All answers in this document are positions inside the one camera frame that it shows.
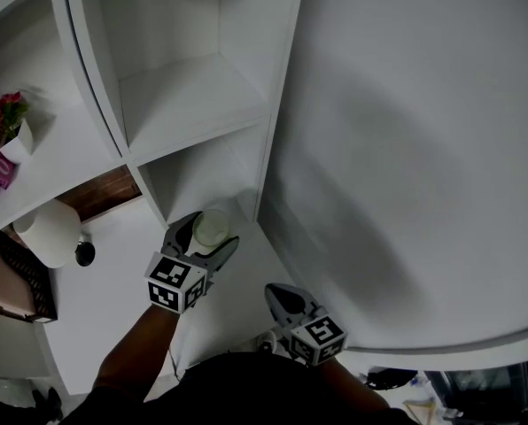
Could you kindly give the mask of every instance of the lamp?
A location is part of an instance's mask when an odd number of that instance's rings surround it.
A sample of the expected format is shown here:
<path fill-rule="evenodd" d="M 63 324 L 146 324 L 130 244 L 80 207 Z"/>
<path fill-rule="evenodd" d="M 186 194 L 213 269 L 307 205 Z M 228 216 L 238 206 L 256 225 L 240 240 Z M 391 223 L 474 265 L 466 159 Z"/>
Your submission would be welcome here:
<path fill-rule="evenodd" d="M 57 268 L 73 259 L 88 266 L 95 248 L 82 240 L 81 220 L 71 206 L 50 200 L 13 223 L 14 231 L 47 267 Z"/>

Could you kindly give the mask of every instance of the white wall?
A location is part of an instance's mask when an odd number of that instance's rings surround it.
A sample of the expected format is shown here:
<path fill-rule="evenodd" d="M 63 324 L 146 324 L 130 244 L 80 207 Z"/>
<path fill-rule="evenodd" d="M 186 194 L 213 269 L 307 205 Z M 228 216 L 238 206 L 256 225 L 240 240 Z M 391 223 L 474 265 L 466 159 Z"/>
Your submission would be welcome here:
<path fill-rule="evenodd" d="M 528 0 L 303 0 L 260 223 L 350 345 L 528 328 Z"/>

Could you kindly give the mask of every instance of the flower pot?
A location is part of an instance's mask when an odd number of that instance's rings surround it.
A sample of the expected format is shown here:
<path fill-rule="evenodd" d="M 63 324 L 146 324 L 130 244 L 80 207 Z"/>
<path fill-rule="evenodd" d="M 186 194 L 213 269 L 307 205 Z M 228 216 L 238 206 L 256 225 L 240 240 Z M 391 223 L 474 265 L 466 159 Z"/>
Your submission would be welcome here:
<path fill-rule="evenodd" d="M 0 152 L 13 164 L 21 164 L 32 154 L 34 148 L 34 138 L 30 126 L 25 118 L 22 118 L 19 125 L 19 132 L 13 139 L 8 140 L 0 147 Z"/>

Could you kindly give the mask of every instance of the person's arm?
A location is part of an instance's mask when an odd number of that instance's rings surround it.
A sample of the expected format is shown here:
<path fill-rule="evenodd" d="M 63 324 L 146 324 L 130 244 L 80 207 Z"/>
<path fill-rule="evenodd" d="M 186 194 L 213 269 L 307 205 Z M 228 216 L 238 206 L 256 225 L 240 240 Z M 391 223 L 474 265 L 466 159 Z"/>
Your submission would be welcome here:
<path fill-rule="evenodd" d="M 389 408 L 386 400 L 351 375 L 335 358 L 316 370 L 333 393 L 355 412 L 377 413 Z"/>
<path fill-rule="evenodd" d="M 144 401 L 164 365 L 179 315 L 151 305 L 106 356 L 93 389 L 108 387 Z"/>

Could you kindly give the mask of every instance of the black shoe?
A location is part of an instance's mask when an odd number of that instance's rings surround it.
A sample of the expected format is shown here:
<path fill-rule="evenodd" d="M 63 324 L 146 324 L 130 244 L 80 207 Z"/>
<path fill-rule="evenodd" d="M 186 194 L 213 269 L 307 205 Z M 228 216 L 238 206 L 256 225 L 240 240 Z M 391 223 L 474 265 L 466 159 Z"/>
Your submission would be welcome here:
<path fill-rule="evenodd" d="M 50 388 L 48 391 L 48 399 L 45 401 L 45 407 L 50 412 L 50 421 L 62 421 L 63 412 L 61 411 L 61 398 L 58 392 Z"/>
<path fill-rule="evenodd" d="M 32 390 L 32 397 L 34 397 L 36 409 L 45 407 L 45 398 L 39 390 Z"/>

